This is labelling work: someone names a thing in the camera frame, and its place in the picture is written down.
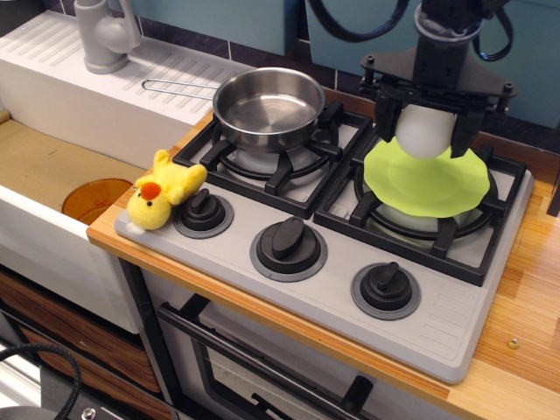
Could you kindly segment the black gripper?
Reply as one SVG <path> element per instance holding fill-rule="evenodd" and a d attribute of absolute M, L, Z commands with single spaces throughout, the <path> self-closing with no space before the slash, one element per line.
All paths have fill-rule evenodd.
<path fill-rule="evenodd" d="M 380 138 L 393 139 L 409 104 L 452 112 L 451 158 L 464 156 L 492 113 L 506 112 L 519 92 L 511 80 L 484 68 L 466 45 L 420 39 L 404 51 L 367 54 L 360 64 L 360 92 L 375 100 Z"/>

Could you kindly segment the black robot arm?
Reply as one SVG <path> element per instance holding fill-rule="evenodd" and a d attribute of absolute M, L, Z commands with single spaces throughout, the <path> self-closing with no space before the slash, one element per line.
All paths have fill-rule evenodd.
<path fill-rule="evenodd" d="M 366 55 L 360 83 L 375 102 L 377 132 L 385 141 L 396 134 L 408 105 L 456 116 L 451 154 L 465 154 L 481 127 L 503 117 L 518 93 L 510 80 L 484 68 L 479 35 L 486 19 L 498 18 L 508 37 L 513 26 L 502 1 L 423 1 L 416 8 L 415 47 Z"/>

